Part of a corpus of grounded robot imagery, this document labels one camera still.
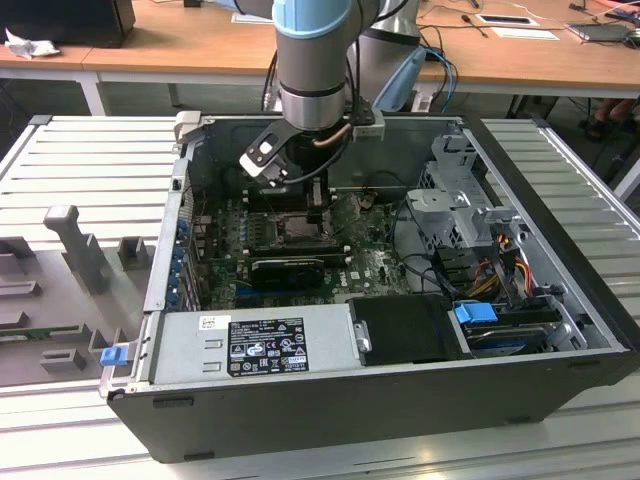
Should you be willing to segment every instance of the white paper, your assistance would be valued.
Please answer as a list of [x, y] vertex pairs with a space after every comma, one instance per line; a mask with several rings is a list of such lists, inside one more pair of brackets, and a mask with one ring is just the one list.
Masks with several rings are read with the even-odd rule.
[[255, 15], [241, 15], [239, 13], [234, 13], [231, 16], [231, 23], [253, 23], [259, 25], [271, 25], [273, 20], [269, 20], [268, 18], [256, 17]]
[[43, 57], [60, 53], [60, 50], [57, 50], [49, 40], [32, 41], [20, 38], [6, 28], [4, 31], [7, 34], [7, 41], [4, 42], [4, 46], [16, 55], [26, 58], [27, 60], [31, 60], [33, 57]]
[[531, 30], [530, 28], [491, 27], [493, 33], [500, 38], [528, 38], [531, 40], [560, 40], [548, 30]]

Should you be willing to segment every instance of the blue drive latch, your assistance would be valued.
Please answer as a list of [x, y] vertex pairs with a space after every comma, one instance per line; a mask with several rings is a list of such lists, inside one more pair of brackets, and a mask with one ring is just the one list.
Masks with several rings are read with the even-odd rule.
[[123, 367], [127, 364], [128, 353], [128, 346], [105, 348], [100, 356], [100, 365], [103, 367]]
[[498, 321], [498, 316], [490, 303], [464, 303], [457, 307], [454, 312], [460, 325]]

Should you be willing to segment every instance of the circuit board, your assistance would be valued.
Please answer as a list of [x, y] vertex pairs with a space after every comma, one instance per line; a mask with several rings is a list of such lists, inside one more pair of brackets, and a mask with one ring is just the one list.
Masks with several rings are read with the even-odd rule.
[[[390, 205], [376, 204], [373, 195], [343, 193], [329, 206], [321, 225], [309, 225], [303, 212], [251, 212], [245, 202], [227, 201], [211, 212], [206, 229], [201, 256], [206, 278], [203, 305], [211, 309], [318, 305], [410, 293], [404, 269], [388, 242], [391, 211]], [[273, 258], [268, 254], [284, 248], [347, 253], [314, 255], [326, 259], [322, 285], [316, 288], [254, 289], [251, 263]]]

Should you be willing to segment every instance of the floor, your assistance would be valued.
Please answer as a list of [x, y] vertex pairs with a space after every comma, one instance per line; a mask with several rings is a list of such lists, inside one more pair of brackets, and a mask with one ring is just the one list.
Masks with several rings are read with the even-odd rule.
[[[0, 155], [4, 155], [10, 148], [28, 121], [27, 117], [31, 115], [89, 114], [82, 91], [79, 85], [73, 82], [7, 80], [4, 86], [11, 97], [0, 92]], [[113, 115], [174, 115], [181, 109], [216, 114], [253, 112], [258, 110], [261, 87], [179, 85], [178, 91], [183, 103], [180, 109], [171, 106], [166, 85], [106, 84]], [[510, 102], [509, 95], [456, 94], [448, 113], [474, 113], [484, 118], [504, 118]], [[610, 160], [627, 145], [631, 136], [619, 133], [606, 142], [603, 150], [602, 144], [586, 139], [583, 130], [578, 127], [580, 120], [586, 117], [586, 103], [586, 99], [561, 98], [548, 121], [589, 165], [599, 157], [595, 170], [599, 175], [603, 175]], [[640, 157], [640, 152], [636, 152], [635, 155], [634, 158]], [[619, 173], [613, 185], [623, 173]], [[634, 209], [640, 209], [640, 195], [633, 195], [629, 204]]]

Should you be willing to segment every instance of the computer case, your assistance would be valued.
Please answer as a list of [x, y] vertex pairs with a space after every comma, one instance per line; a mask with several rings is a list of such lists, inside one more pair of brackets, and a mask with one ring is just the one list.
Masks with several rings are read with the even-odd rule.
[[23, 38], [99, 48], [121, 47], [136, 20], [131, 0], [4, 0], [0, 18]]

